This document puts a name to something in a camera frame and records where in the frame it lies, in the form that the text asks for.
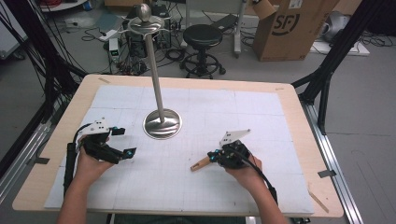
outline round metal base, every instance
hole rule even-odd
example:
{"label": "round metal base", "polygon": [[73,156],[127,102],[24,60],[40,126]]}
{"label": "round metal base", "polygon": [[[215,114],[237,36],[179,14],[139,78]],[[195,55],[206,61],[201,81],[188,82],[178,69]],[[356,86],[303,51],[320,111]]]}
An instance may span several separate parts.
{"label": "round metal base", "polygon": [[170,109],[163,110],[164,122],[161,123],[158,110],[149,113],[143,120],[143,130],[154,139],[168,139],[181,129],[181,116]]}

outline white grid paper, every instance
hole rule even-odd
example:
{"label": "white grid paper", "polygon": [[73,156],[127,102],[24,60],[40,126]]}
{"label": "white grid paper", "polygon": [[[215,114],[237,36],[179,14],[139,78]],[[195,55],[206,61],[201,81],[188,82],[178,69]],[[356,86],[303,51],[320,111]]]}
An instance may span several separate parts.
{"label": "white grid paper", "polygon": [[[179,113],[183,126],[171,139],[154,140],[143,131],[144,117],[156,109],[152,88],[101,86],[96,93],[81,125],[104,117],[110,126],[126,129],[125,135],[110,136],[108,144],[137,151],[92,185],[89,208],[257,216],[251,196],[223,168],[209,164],[190,171],[208,151],[219,148],[226,131],[250,129],[241,141],[262,160],[281,211],[314,212],[277,94],[163,88],[162,96],[164,107]],[[46,208],[61,207],[63,176],[64,163]]]}

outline black stool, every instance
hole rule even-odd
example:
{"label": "black stool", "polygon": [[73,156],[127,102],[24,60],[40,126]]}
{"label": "black stool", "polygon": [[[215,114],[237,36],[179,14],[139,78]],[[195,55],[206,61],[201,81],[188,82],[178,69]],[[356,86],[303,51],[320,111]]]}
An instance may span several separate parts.
{"label": "black stool", "polygon": [[193,25],[184,31],[183,39],[193,49],[198,50],[198,53],[186,57],[180,64],[181,69],[186,69],[189,72],[186,77],[194,74],[198,77],[209,76],[210,79],[213,79],[212,74],[218,69],[221,75],[225,74],[226,71],[219,61],[206,53],[207,49],[215,47],[222,40],[222,33],[218,28],[204,24]]}

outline gray floor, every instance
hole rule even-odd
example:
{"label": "gray floor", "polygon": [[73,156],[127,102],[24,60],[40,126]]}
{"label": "gray floor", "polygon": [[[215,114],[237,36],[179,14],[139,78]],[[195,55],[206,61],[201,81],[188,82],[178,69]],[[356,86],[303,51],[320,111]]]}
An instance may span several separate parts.
{"label": "gray floor", "polygon": [[[76,60],[90,72],[107,67],[106,52],[98,41],[84,42],[83,30],[63,33],[64,42]],[[336,70],[330,90],[326,128],[332,148],[364,223],[396,223],[396,48],[367,46],[369,57],[347,56]],[[291,83],[315,71],[324,55],[309,53],[299,62],[258,62],[251,48],[243,46],[239,59],[233,56],[233,37],[210,50],[227,69],[214,79]],[[158,59],[162,53],[157,52]],[[163,60],[158,65],[168,63]],[[178,63],[158,69],[160,77],[184,77]],[[29,61],[0,62],[0,158],[43,102]],[[0,205],[2,223],[53,223],[56,213],[26,213],[12,210],[12,201],[31,167],[27,166],[13,190]],[[340,218],[313,218],[313,223],[347,223]],[[89,223],[105,223],[104,215],[90,214]]]}

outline wheel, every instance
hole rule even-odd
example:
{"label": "wheel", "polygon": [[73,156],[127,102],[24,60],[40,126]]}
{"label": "wheel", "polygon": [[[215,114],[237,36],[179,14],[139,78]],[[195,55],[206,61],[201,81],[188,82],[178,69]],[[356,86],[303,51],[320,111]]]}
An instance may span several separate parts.
{"label": "wheel", "polygon": [[226,72],[225,68],[221,67],[220,70],[219,70],[219,73],[220,73],[221,75],[224,75],[225,72]]}

